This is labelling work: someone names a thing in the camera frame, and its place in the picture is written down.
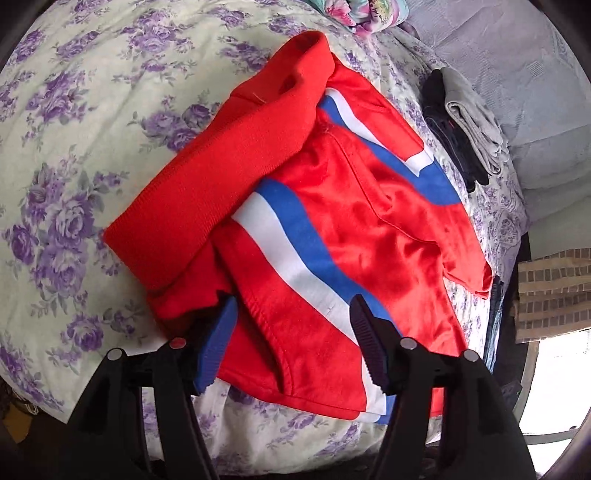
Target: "patterned curtain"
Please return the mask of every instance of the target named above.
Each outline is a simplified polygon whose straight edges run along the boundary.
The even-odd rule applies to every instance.
[[[519,264],[517,343],[591,327],[590,256],[578,248]]]

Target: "folded black clothing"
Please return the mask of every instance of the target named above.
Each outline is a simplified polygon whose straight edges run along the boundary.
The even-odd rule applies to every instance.
[[[425,122],[460,171],[468,192],[474,192],[476,182],[488,185],[488,173],[474,153],[470,140],[445,109],[441,70],[431,72],[423,85],[421,96]]]

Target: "rolled floral fabric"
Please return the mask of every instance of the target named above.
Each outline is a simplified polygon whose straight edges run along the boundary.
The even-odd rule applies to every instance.
[[[306,0],[353,33],[366,36],[398,25],[408,18],[405,0]]]

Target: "floral bedsheet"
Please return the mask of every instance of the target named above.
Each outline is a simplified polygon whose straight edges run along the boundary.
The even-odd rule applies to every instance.
[[[163,342],[102,232],[238,83],[304,30],[365,75],[435,151],[493,269],[510,274],[526,216],[514,171],[470,197],[417,102],[432,52],[397,28],[360,38],[299,0],[58,0],[0,73],[0,375],[66,421],[104,354]],[[448,283],[470,346],[488,302]],[[258,401],[217,380],[194,401],[220,473],[290,472],[379,446],[383,426]],[[144,391],[150,454],[161,456]],[[437,434],[432,422],[430,435]]]

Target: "folded gray clothing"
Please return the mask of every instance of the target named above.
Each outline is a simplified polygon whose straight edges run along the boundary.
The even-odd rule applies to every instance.
[[[495,116],[461,73],[442,67],[441,74],[447,113],[464,130],[486,171],[498,175],[509,160],[509,148]]]

